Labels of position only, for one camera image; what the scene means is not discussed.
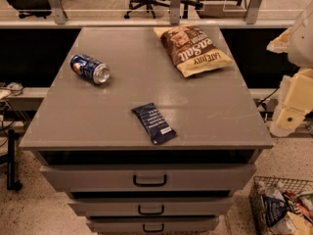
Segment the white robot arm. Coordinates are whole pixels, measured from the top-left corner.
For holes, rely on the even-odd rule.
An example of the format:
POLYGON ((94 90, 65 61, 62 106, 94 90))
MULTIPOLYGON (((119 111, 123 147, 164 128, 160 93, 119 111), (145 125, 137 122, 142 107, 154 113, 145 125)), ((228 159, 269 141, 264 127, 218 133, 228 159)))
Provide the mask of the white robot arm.
POLYGON ((286 137, 295 132, 313 110, 313 2, 294 24, 272 40, 267 50, 287 53, 290 63, 299 67, 293 76, 284 75, 279 87, 270 132, 286 137))

